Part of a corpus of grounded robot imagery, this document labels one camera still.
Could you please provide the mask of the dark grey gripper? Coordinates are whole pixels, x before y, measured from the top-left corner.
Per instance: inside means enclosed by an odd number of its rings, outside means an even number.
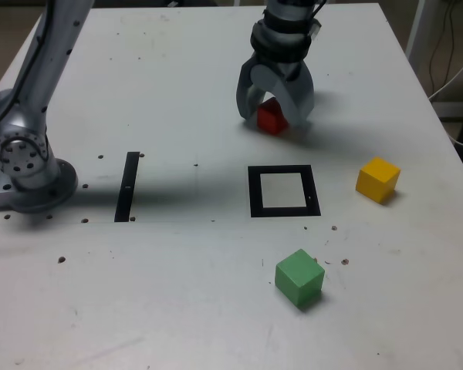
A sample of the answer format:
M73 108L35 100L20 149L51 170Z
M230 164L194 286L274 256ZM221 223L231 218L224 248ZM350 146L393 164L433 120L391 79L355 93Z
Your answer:
M312 76L304 61L275 62L251 57L242 65L236 89L238 112L250 119L266 93L274 96L290 126L305 126L314 108Z

